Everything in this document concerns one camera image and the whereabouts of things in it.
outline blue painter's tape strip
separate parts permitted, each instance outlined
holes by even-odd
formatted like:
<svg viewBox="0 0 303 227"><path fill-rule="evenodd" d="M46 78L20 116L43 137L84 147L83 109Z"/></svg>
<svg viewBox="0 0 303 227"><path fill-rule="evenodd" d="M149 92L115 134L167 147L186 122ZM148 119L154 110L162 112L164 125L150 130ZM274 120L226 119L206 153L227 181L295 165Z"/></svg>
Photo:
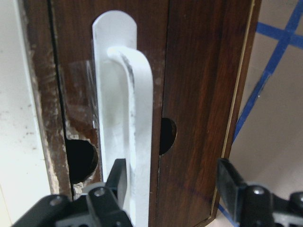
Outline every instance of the blue painter's tape strip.
<svg viewBox="0 0 303 227"><path fill-rule="evenodd" d="M292 37L294 36L294 33L298 27L302 14L303 14L303 0L299 0L286 25L286 28L285 28L286 31L283 32L282 36L280 37L279 42L278 42L273 54L271 55L269 62L267 64L267 66L265 67L265 70L264 70L259 82L255 86L253 92L250 95L250 98L248 99L248 102L244 106L242 114L236 124L236 130L235 130L235 134L233 136L233 141L237 138L237 136L238 136L243 124L245 123L248 115L250 114L260 92L262 91L268 78L274 73L275 69L277 68L287 46L291 43L291 40L298 44L300 43L301 39L300 40L292 39ZM264 24L260 24L259 30L261 30L262 32L265 33Z"/></svg>
<svg viewBox="0 0 303 227"><path fill-rule="evenodd" d="M290 44L303 49L303 36L293 35L290 39Z"/></svg>
<svg viewBox="0 0 303 227"><path fill-rule="evenodd" d="M229 215L229 213L224 209L224 207L219 204L219 210L221 211L221 213L229 220L229 222L234 226L234 227L239 227L239 225L237 223L235 223L233 221L233 219L231 218L231 216Z"/></svg>
<svg viewBox="0 0 303 227"><path fill-rule="evenodd" d="M284 30L258 22L257 32L273 39L280 39L284 33Z"/></svg>

